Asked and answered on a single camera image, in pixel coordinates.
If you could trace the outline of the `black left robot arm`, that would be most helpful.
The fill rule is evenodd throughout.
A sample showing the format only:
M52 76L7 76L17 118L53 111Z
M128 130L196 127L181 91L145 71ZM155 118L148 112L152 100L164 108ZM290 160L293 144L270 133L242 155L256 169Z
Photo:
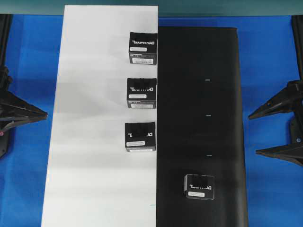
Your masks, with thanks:
M6 48L13 16L0 16L0 156L9 147L9 130L20 125L46 120L48 113L9 91L13 78L5 66Z

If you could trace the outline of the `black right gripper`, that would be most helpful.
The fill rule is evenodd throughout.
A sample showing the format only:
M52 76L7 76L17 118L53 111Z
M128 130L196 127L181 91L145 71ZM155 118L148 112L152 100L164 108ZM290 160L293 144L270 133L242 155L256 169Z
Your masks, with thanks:
M250 120L293 112L289 122L291 144L256 150L257 155L303 166L303 81L294 80L248 116Z

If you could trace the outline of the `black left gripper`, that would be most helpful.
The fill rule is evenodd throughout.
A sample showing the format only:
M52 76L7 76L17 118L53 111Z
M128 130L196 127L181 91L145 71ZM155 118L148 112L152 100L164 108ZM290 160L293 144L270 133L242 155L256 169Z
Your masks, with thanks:
M12 128L46 120L48 113L27 103L8 91L13 79L5 66L0 67L0 157L8 149L9 133Z

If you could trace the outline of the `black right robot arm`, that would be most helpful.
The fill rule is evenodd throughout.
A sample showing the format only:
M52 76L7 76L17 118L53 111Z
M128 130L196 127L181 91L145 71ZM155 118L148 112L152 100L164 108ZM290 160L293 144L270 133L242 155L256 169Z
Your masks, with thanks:
M291 144L256 150L257 155L303 165L303 16L291 17L299 80L289 81L285 88L249 115L257 119L274 114L294 113L289 122Z

